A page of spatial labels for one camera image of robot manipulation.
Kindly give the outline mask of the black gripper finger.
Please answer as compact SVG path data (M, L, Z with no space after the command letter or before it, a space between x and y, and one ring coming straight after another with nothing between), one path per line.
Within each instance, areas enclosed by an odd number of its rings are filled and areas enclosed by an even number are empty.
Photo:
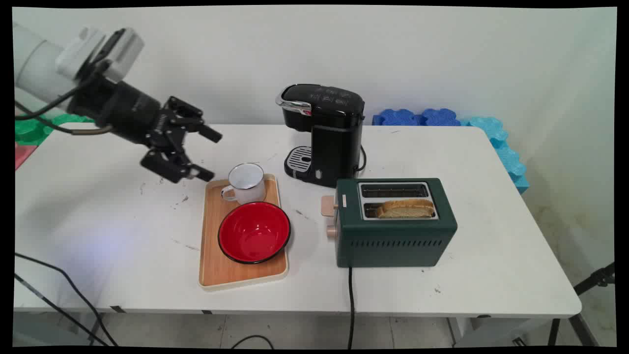
M148 148L148 152L141 159L140 165L166 180L179 183L184 178L197 178L209 182L214 178L212 171L193 163L189 159L184 143L165 147L157 147L148 143L144 145Z
M206 125L201 109L182 99L171 96L164 103L164 110L169 127L180 127L186 132L197 133L213 143L223 138L220 132Z

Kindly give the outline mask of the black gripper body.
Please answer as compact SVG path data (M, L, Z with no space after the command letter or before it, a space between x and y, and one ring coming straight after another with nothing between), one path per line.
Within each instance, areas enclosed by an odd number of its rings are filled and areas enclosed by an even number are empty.
M69 103L69 113L94 120L99 128L110 126L115 134L134 144L165 147L162 133L164 104L124 81L117 83L93 74Z

